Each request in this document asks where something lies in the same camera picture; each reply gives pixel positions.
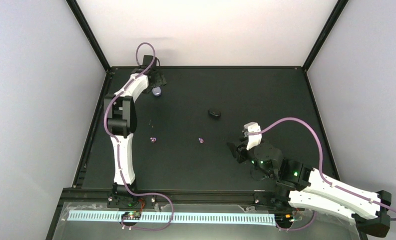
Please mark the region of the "lavender earbud charging case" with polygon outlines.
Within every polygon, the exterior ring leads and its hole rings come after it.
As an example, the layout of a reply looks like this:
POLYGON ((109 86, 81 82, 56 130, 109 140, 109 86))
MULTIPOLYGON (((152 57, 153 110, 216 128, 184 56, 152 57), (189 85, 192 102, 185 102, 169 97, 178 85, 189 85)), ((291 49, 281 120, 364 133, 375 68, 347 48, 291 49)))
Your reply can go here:
POLYGON ((159 97, 162 94, 162 89, 160 87, 155 87, 152 89, 152 93, 154 96, 159 97))

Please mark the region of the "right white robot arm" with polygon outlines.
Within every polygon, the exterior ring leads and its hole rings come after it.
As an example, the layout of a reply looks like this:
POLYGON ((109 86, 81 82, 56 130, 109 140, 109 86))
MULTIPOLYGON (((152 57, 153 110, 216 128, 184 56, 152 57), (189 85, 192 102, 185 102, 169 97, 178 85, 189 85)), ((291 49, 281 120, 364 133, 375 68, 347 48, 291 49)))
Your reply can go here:
POLYGON ((314 167, 287 159, 267 141, 247 149, 246 143, 227 143, 238 163, 249 162, 254 170, 275 181, 275 188, 259 202, 288 214, 310 209, 346 220, 368 235, 383 238, 390 229, 387 214, 392 195, 348 186, 320 173, 314 167))

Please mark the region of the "black earbud charging case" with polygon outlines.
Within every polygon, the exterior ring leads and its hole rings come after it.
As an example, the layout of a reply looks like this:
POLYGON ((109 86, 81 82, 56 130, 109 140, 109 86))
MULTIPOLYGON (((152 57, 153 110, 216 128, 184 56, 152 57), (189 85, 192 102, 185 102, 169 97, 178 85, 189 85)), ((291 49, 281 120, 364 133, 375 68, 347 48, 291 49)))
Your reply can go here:
POLYGON ((214 119, 218 119, 221 117, 221 111, 216 108, 208 109, 208 116, 214 119))

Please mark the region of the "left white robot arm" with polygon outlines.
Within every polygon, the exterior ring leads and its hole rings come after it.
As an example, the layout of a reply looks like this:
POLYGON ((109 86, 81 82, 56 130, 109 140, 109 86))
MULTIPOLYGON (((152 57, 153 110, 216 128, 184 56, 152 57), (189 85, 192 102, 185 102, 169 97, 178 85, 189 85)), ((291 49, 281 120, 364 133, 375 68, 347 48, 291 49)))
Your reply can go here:
POLYGON ((114 179, 109 207, 130 208, 140 202, 131 194, 135 187, 132 142, 137 129, 135 102, 142 93, 166 85, 158 67, 158 58, 145 55, 127 82, 115 93, 104 98, 104 130, 109 135, 114 152, 114 179))

